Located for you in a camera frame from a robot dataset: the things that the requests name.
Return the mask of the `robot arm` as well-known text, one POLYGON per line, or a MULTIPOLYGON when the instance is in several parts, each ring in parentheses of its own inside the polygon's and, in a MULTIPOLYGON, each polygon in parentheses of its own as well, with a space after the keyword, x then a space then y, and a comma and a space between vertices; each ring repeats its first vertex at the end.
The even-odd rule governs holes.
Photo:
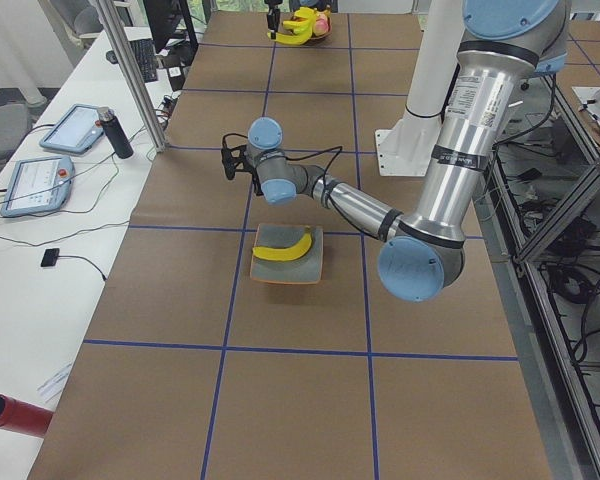
POLYGON ((429 300, 462 272, 462 223, 517 86, 564 65, 570 12, 567 1, 431 4, 403 117, 376 134, 383 174, 424 180, 409 214, 290 160, 268 117, 252 123, 243 164, 269 204, 306 195, 380 240, 383 286, 406 301, 429 300))

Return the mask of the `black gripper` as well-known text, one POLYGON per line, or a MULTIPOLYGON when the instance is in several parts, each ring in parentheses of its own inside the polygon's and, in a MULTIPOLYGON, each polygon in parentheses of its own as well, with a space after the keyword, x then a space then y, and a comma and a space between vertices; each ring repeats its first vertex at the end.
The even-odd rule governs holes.
POLYGON ((269 31, 269 37, 271 39, 276 39, 279 26, 280 26, 280 17, 281 12, 279 10, 279 6, 283 3, 282 0, 265 0, 264 3, 267 5, 269 9, 266 15, 267 19, 267 27, 269 31))
POLYGON ((254 188, 254 194, 256 196, 262 196, 263 195, 263 191, 261 188, 261 182, 260 182, 260 177, 257 173, 257 170, 255 168, 252 168, 251 170, 251 176, 252 176, 252 184, 253 184, 253 188, 254 188))

